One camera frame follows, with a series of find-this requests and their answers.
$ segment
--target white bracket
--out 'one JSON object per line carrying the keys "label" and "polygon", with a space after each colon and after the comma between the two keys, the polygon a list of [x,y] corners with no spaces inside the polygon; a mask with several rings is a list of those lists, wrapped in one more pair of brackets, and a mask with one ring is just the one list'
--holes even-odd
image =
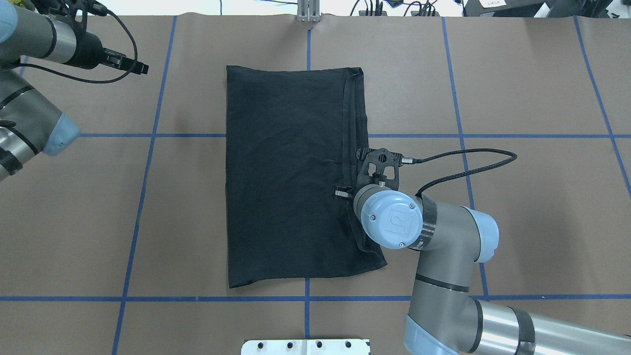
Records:
{"label": "white bracket", "polygon": [[370,355],[366,339],[248,340],[241,355]]}
{"label": "white bracket", "polygon": [[320,0],[298,0],[298,22],[320,22]]}

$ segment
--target black cloth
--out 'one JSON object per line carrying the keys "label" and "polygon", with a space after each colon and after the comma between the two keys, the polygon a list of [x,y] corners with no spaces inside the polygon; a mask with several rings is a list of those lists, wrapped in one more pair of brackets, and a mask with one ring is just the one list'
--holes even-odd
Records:
{"label": "black cloth", "polygon": [[355,185],[368,146],[362,70],[227,72],[230,287],[385,266],[352,202],[333,195]]}

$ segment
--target blue joint cap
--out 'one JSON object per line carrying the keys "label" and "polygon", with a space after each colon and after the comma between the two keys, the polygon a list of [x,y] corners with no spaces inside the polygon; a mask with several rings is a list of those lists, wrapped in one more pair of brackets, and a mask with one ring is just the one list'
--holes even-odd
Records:
{"label": "blue joint cap", "polygon": [[497,246],[500,244],[500,229],[493,217],[463,206],[473,217],[480,234],[480,255],[476,263],[486,263],[493,258]]}
{"label": "blue joint cap", "polygon": [[458,355],[435,337],[432,337],[425,329],[416,324],[410,316],[406,316],[405,338],[403,343],[405,348],[412,355]]}
{"label": "blue joint cap", "polygon": [[43,152],[54,157],[72,144],[81,134],[79,127],[62,113],[52,130]]}
{"label": "blue joint cap", "polygon": [[0,1],[0,43],[8,40],[18,26],[18,12],[7,0]]}
{"label": "blue joint cap", "polygon": [[412,245],[423,228],[423,213],[416,201],[394,190],[369,197],[363,204],[360,220],[366,234],[389,249]]}

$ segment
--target gray robotic arm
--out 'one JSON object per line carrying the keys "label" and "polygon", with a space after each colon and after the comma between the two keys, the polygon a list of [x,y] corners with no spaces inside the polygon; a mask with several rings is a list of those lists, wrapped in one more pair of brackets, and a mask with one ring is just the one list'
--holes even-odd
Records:
{"label": "gray robotic arm", "polygon": [[[99,2],[39,0],[34,3],[50,16],[0,0],[0,181],[16,174],[40,152],[57,155],[81,133],[70,118],[15,73],[13,69],[20,65],[21,56],[83,69],[104,64],[126,71],[114,80],[81,80],[91,83],[113,82],[129,73],[147,74],[149,68],[137,58],[132,60],[103,48],[99,38],[86,31],[88,12],[113,15]],[[76,20],[79,10],[84,11],[81,21]]]}
{"label": "gray robotic arm", "polygon": [[[384,162],[389,153],[374,152]],[[402,159],[402,165],[407,158],[399,155],[396,159]],[[379,164],[379,158],[373,161]],[[396,191],[398,183],[393,186],[379,173],[373,177],[377,183],[363,186],[353,196],[365,232],[383,247],[420,251],[404,337],[410,353],[631,354],[630,337],[470,298],[475,263],[487,262],[498,246],[499,231],[493,218],[466,207],[434,202],[426,195],[410,197]]]}

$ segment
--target metal clamp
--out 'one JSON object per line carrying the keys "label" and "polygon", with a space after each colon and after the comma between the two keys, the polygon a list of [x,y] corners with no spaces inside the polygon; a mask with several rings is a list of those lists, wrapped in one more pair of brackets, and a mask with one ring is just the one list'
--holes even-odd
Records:
{"label": "metal clamp", "polygon": [[298,22],[320,22],[320,0],[298,0]]}

